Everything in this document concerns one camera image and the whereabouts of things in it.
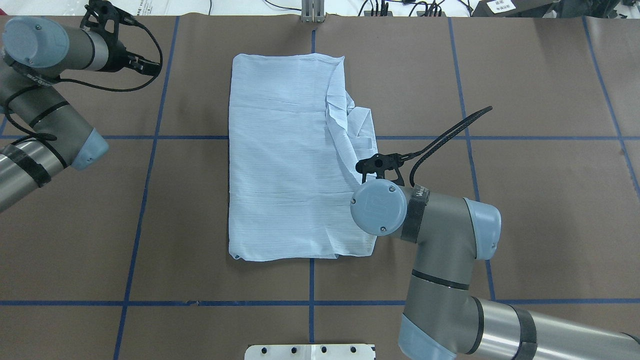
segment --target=light blue cloth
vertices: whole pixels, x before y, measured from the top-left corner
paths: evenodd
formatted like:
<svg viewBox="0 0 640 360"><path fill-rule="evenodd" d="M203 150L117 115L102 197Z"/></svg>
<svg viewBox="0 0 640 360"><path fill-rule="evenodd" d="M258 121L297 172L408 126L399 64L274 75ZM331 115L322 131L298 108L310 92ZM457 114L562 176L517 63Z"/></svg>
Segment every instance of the light blue cloth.
<svg viewBox="0 0 640 360"><path fill-rule="evenodd" d="M236 259L369 256L351 218L359 159L378 152L344 57L234 58L229 99L229 253Z"/></svg>

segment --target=white label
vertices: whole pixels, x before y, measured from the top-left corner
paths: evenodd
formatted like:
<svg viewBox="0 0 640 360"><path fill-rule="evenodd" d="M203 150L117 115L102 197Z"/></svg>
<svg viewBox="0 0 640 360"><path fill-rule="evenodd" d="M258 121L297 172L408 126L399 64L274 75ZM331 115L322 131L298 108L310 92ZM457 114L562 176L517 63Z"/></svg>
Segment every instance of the white label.
<svg viewBox="0 0 640 360"><path fill-rule="evenodd" d="M487 1L486 4L489 6L489 9L493 11L493 13L508 12L509 10L514 10L516 8L516 6L511 2L511 0Z"/></svg>

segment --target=metal bracket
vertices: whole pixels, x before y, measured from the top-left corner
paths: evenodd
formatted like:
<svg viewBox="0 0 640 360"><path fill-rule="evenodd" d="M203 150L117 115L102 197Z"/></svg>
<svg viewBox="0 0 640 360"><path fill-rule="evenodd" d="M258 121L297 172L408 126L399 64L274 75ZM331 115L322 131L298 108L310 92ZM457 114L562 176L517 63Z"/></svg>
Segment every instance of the metal bracket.
<svg viewBox="0 0 640 360"><path fill-rule="evenodd" d="M302 22L324 22L324 0L302 0Z"/></svg>

